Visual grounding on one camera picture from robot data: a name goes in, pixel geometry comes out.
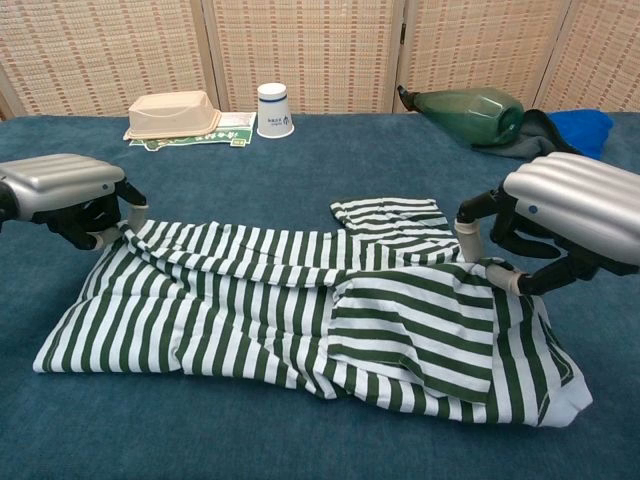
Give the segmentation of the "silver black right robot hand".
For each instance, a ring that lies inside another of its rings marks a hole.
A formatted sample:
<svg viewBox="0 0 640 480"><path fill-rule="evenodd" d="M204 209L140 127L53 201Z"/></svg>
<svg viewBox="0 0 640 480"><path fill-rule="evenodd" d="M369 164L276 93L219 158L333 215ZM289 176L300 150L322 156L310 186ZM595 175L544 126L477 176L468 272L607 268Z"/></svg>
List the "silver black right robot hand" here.
<svg viewBox="0 0 640 480"><path fill-rule="evenodd" d="M479 221L488 216L494 243L550 262L533 274L487 267L491 284L516 295L542 295L601 269L639 271L639 177L630 171L562 152L521 165L460 205L454 227L467 262L484 255Z"/></svg>

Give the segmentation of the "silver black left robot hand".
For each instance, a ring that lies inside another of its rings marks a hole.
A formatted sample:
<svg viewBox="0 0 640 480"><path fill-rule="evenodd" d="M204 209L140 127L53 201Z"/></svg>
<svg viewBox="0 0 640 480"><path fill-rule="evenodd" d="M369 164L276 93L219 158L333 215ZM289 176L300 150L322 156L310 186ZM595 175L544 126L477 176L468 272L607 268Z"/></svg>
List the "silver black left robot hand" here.
<svg viewBox="0 0 640 480"><path fill-rule="evenodd" d="M120 200L129 204L129 228L139 231L148 203L119 166L73 153L1 164L1 221L45 224L79 250L97 250L121 236Z"/></svg>

